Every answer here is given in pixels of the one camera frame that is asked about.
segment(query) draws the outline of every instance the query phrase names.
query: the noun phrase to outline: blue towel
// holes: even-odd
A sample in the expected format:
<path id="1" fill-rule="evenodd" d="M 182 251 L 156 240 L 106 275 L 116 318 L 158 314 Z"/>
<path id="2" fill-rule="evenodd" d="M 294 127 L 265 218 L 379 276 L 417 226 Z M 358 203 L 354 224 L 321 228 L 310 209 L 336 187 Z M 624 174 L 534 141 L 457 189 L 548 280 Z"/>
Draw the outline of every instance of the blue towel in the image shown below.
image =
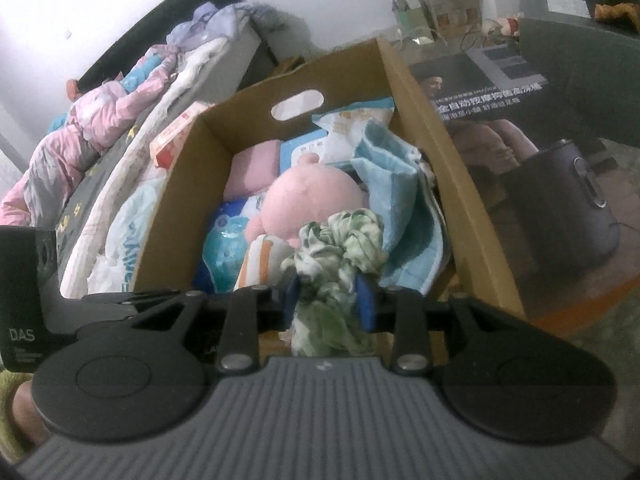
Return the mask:
<path id="1" fill-rule="evenodd" d="M 415 146 L 384 124 L 369 121 L 351 164 L 369 188 L 369 208 L 385 225 L 383 249 L 389 258 L 380 285 L 426 294 L 449 249 L 437 202 L 418 165 L 420 158 Z"/>
<path id="2" fill-rule="evenodd" d="M 158 56 L 158 54 L 153 54 L 149 59 L 147 59 L 142 66 L 139 68 L 134 68 L 129 72 L 120 84 L 126 90 L 127 94 L 130 94 L 136 90 L 145 80 L 149 77 L 152 70 L 157 66 L 160 66 L 162 63 L 162 58 Z"/>
<path id="3" fill-rule="evenodd" d="M 62 126 L 64 126 L 66 123 L 66 116 L 68 116 L 68 112 L 60 114 L 58 117 L 53 119 L 53 121 L 51 121 L 51 126 L 47 130 L 47 135 L 62 128 Z"/>

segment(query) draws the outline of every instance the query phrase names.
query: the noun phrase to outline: green floral cloth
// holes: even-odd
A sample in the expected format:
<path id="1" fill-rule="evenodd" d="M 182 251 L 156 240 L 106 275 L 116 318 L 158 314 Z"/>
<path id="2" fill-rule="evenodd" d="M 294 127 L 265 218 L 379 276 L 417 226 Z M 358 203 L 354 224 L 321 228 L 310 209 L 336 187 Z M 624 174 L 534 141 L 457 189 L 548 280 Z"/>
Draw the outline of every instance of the green floral cloth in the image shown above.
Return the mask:
<path id="1" fill-rule="evenodd" d="M 296 356 L 372 355 L 375 339 L 360 329 L 355 309 L 357 272 L 379 274 L 386 261 L 382 219 L 369 209 L 338 213 L 328 225 L 300 229 L 301 249 L 282 263 L 302 281 L 292 324 Z"/>

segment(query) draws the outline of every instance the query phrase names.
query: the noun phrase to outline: stuffed toy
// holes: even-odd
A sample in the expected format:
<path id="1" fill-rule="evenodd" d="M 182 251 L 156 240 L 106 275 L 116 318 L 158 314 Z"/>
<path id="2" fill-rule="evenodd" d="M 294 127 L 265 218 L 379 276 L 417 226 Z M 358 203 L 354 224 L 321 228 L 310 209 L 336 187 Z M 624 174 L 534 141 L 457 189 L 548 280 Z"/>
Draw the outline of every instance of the stuffed toy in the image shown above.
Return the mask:
<path id="1" fill-rule="evenodd" d="M 497 20 L 495 20 L 500 25 L 500 33 L 503 36 L 515 36 L 516 38 L 519 37 L 520 27 L 518 24 L 518 20 L 522 16 L 524 16 L 524 14 L 522 12 L 519 12 L 512 18 L 498 18 Z"/>
<path id="2" fill-rule="evenodd" d="M 326 223 L 341 211 L 368 207 L 367 195 L 346 173 L 318 163 L 315 153 L 300 157 L 298 164 L 281 174 L 271 185 L 260 214 L 247 224 L 248 243 L 267 234 L 300 248 L 300 228 L 309 222 Z"/>
<path id="3" fill-rule="evenodd" d="M 498 32 L 503 36 L 520 35 L 518 20 L 522 18 L 524 14 L 519 12 L 512 18 L 497 18 L 496 20 L 482 20 L 482 33 L 485 36 L 497 34 Z"/>

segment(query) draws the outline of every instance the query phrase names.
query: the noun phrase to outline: pink plush toy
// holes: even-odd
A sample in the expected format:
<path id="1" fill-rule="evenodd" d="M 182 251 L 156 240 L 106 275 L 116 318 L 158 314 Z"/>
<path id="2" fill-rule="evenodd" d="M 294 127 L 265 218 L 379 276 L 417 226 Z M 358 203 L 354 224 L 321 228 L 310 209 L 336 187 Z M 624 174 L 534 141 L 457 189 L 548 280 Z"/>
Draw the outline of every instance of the pink plush toy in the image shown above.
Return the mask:
<path id="1" fill-rule="evenodd" d="M 269 188 L 260 214 L 249 220 L 244 237 L 251 243 L 267 234 L 300 248 L 298 233 L 309 222 L 326 222 L 342 211 L 368 207 L 368 199 L 353 179 L 337 168 L 318 164 L 318 156 L 300 157 Z"/>

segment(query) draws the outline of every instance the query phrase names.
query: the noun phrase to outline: orange cloth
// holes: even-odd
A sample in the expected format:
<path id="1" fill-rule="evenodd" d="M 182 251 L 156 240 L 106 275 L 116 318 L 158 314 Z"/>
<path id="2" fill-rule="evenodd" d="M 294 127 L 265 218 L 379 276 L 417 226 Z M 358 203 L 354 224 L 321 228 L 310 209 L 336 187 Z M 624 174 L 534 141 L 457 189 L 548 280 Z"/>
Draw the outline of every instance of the orange cloth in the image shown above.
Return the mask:
<path id="1" fill-rule="evenodd" d="M 80 91 L 78 90 L 78 80 L 70 79 L 66 82 L 66 96 L 69 100 L 74 103 L 82 96 Z"/>

